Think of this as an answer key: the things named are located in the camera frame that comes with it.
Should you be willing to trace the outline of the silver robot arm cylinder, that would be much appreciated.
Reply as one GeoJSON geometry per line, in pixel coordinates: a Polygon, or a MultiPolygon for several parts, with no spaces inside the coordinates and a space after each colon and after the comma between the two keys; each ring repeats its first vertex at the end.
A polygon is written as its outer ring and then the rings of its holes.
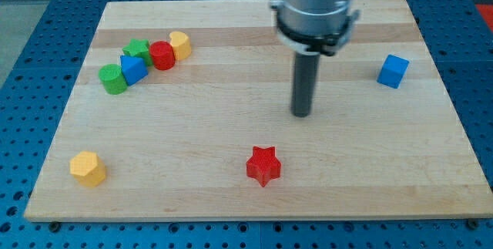
{"type": "Polygon", "coordinates": [[[306,55],[335,55],[350,40],[359,11],[351,0],[271,0],[278,39],[306,55]]]}

